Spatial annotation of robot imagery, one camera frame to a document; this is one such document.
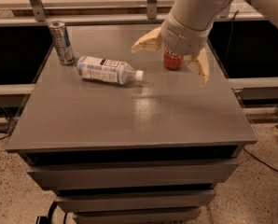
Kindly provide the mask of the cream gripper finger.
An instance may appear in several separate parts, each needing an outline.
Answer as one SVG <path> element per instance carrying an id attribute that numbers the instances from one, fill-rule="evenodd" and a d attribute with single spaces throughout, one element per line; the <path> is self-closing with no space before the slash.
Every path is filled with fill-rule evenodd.
<path id="1" fill-rule="evenodd" d="M 199 82 L 204 87 L 209 78 L 209 62 L 205 49 L 201 49 L 198 53 L 185 57 L 186 67 L 199 77 Z"/>
<path id="2" fill-rule="evenodd" d="M 160 48 L 162 43 L 161 28 L 157 27 L 149 33 L 140 37 L 132 46 L 132 53 L 141 50 L 156 51 Z"/>

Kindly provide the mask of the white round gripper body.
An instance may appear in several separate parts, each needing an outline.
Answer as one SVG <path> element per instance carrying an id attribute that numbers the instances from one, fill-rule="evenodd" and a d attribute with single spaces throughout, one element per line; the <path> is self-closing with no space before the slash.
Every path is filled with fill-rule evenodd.
<path id="1" fill-rule="evenodd" d="M 161 39 L 164 45 L 178 55 L 198 53 L 206 45 L 212 26 L 205 30 L 193 30 L 181 24 L 169 13 L 161 24 Z"/>

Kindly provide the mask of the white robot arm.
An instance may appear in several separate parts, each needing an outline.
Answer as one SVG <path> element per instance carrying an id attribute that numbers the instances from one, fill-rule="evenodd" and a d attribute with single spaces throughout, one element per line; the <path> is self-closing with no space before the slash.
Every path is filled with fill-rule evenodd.
<path id="1" fill-rule="evenodd" d="M 216 17 L 233 0 L 175 0 L 160 27 L 140 37 L 132 52 L 156 50 L 162 46 L 183 56 L 185 63 L 194 66 L 200 84 L 209 78 L 209 63 L 205 44 Z M 244 0 L 265 19 L 278 28 L 278 0 Z"/>

